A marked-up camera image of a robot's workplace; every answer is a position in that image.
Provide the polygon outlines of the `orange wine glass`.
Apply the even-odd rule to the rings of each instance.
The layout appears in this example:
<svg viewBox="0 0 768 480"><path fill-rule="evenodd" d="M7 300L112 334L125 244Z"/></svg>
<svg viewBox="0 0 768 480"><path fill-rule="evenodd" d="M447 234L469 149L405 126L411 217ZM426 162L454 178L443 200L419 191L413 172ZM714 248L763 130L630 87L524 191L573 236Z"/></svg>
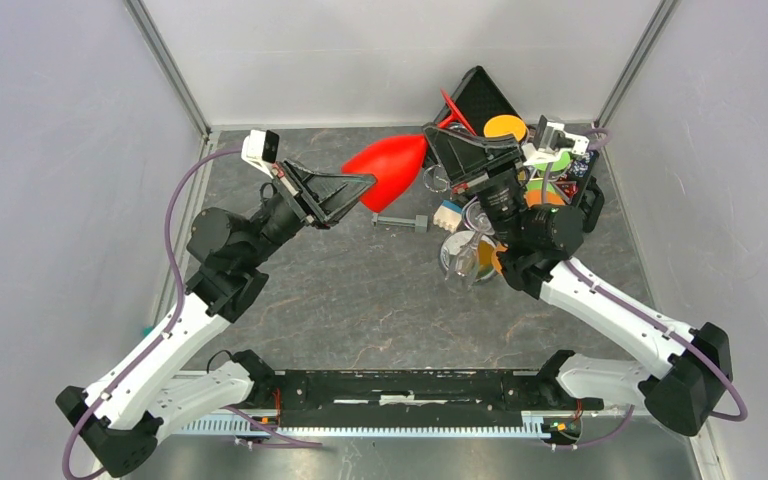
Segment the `orange wine glass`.
<svg viewBox="0 0 768 480"><path fill-rule="evenodd" d="M550 206L566 206L566 202L563 197L558 194L553 187L549 187L546 195L538 188L527 188L523 193L524 204L528 207L550 205ZM502 265L498 259L498 255L507 250L508 243L504 242L498 233L494 234L494 239L497 241L497 246L494 249L493 257L491 258L491 264L495 271L499 274L502 273Z"/></svg>

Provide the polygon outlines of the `red wine glass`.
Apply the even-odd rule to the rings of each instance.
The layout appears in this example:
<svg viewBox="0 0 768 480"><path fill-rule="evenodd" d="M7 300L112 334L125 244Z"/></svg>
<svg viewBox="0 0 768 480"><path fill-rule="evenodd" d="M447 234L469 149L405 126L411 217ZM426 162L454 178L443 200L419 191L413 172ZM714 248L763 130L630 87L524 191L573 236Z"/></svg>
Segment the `red wine glass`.
<svg viewBox="0 0 768 480"><path fill-rule="evenodd" d="M425 133L386 137L350 158L340 172L370 176L375 180L361 195L360 203L373 213L380 213L413 184L428 149Z"/></svg>

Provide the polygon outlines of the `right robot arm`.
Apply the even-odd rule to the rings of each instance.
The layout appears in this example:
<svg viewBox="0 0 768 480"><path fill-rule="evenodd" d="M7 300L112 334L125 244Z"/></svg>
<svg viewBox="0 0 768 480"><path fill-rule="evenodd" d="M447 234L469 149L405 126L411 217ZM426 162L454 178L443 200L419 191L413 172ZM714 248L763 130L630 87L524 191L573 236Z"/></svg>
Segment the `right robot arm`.
<svg viewBox="0 0 768 480"><path fill-rule="evenodd" d="M556 164L592 158L589 136L548 121L527 140L478 137L434 124L423 134L452 191L479 204L477 232L499 244L506 283L574 315L628 354L625 361L560 354L537 382L540 400L551 408L574 398L626 404L675 433L697 435L722 397L736 394L726 332L711 323L692 327L649 308L576 258L603 202L590 175L581 176L575 196L560 204L526 199L531 174L548 182Z"/></svg>

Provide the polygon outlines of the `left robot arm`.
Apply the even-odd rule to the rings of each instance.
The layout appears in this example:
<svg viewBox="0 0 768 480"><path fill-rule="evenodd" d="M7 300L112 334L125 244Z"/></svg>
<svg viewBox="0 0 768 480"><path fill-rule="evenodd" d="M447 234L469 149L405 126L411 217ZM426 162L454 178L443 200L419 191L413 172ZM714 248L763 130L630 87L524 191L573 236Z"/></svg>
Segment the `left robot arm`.
<svg viewBox="0 0 768 480"><path fill-rule="evenodd" d="M199 269L178 281L164 322L102 378L57 396L72 424L66 452L82 441L104 473L122 477L193 421L243 401L257 408L272 399L272 372L250 352L185 384L171 380L254 303L268 279L260 266L269 257L304 227L336 225L376 180L366 173L315 172L293 161L274 163L269 175L271 195L253 215L214 207L197 215L187 248Z"/></svg>

